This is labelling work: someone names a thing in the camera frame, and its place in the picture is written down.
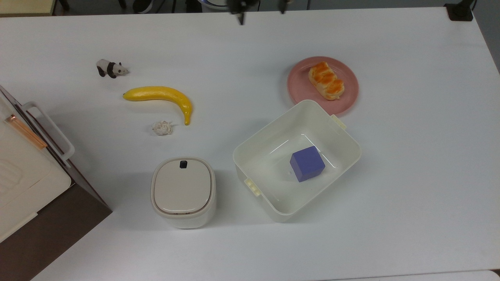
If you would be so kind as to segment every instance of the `toy banana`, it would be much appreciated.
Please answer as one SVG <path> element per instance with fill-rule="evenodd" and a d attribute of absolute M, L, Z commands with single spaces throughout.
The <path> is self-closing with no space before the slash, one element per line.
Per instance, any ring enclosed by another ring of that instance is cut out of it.
<path fill-rule="evenodd" d="M 187 96 L 180 91 L 163 86 L 147 86 L 128 90 L 123 94 L 127 101 L 140 102 L 151 100 L 164 100 L 177 104 L 184 113 L 184 124 L 187 126 L 191 122 L 193 105 Z"/>

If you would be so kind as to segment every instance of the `box handle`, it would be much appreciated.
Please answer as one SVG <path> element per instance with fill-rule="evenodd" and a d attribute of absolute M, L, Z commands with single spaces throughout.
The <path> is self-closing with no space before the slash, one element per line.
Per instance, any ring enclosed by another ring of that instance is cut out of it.
<path fill-rule="evenodd" d="M 335 116 L 335 114 L 332 114 L 330 116 L 333 119 L 333 121 L 335 121 L 335 123 L 337 123 L 342 128 L 342 130 L 345 130 L 347 128 L 347 126 L 344 123 L 342 123 L 342 121 L 337 116 Z"/>
<path fill-rule="evenodd" d="M 251 179 L 247 178 L 244 180 L 244 182 L 255 196 L 258 197 L 262 194 L 261 190 L 257 187 L 257 185 L 255 185 L 255 183 Z"/>
<path fill-rule="evenodd" d="M 36 102 L 34 101 L 29 101 L 25 104 L 23 104 L 21 106 L 21 109 L 25 112 L 28 112 L 29 109 L 31 108 L 36 108 L 38 109 L 38 111 L 40 111 L 40 113 L 43 115 L 43 117 L 45 117 L 47 119 L 47 121 L 54 127 L 55 131 L 61 136 L 61 138 L 66 142 L 66 144 L 68 145 L 68 151 L 62 155 L 60 155 L 59 151 L 57 151 L 57 149 L 54 149 L 55 153 L 58 154 L 58 156 L 61 158 L 61 160 L 63 161 L 66 161 L 68 160 L 72 155 L 73 153 L 75 153 L 75 147 L 73 146 L 73 144 L 70 142 L 70 140 L 63 134 L 63 132 L 58 128 L 58 126 L 56 125 L 56 123 L 54 123 L 54 121 L 52 121 L 52 119 L 47 115 L 47 113 L 45 113 L 39 106 Z"/>

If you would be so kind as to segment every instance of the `crumpled paper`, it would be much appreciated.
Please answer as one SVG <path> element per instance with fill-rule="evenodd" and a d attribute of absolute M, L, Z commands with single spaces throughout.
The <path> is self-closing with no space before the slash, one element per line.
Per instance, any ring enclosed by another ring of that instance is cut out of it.
<path fill-rule="evenodd" d="M 158 136 L 170 135 L 172 134 L 172 122 L 158 121 L 151 126 L 153 132 Z"/>

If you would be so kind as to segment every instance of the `container lid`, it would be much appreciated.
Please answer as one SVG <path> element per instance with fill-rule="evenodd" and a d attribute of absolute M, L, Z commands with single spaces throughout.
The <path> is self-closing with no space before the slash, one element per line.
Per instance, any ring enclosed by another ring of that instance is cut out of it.
<path fill-rule="evenodd" d="M 154 203 L 170 215 L 185 215 L 202 210 L 212 190 L 209 168 L 193 158 L 167 160 L 153 178 Z"/>

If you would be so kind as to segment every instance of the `bread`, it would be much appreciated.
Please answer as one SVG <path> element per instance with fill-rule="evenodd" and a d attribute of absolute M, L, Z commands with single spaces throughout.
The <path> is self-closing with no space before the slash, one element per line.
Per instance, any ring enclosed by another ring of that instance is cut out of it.
<path fill-rule="evenodd" d="M 322 61 L 309 70 L 309 81 L 323 98 L 333 101 L 339 99 L 346 89 L 344 81 L 337 78 L 328 63 Z"/>

